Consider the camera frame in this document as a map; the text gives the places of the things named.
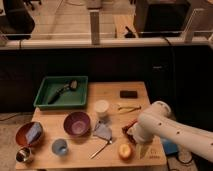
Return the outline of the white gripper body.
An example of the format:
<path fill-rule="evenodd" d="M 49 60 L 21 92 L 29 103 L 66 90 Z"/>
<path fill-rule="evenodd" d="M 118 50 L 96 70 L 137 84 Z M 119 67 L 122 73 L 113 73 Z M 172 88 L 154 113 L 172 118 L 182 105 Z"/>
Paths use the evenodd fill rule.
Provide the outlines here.
<path fill-rule="evenodd" d="M 139 123 L 135 123 L 127 133 L 131 135 L 133 140 L 138 144 L 152 141 L 152 134 L 146 131 Z"/>

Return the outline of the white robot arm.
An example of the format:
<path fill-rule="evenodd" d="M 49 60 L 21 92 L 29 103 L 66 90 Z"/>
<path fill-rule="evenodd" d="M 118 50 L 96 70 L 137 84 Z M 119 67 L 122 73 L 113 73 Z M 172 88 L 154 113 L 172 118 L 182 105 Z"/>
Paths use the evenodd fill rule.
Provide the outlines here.
<path fill-rule="evenodd" d="M 170 114 L 171 108 L 163 101 L 149 105 L 132 127 L 133 139 L 143 144 L 157 135 L 213 163 L 213 132 L 178 123 L 168 118 Z"/>

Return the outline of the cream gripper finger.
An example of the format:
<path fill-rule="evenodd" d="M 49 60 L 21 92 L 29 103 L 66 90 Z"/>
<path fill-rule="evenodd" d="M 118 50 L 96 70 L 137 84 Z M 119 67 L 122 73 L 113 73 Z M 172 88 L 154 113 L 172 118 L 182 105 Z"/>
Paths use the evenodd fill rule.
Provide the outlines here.
<path fill-rule="evenodd" d="M 149 144 L 148 143 L 144 143 L 144 144 L 141 144 L 139 146 L 139 158 L 140 159 L 142 159 L 146 155 L 148 149 L 149 149 Z"/>

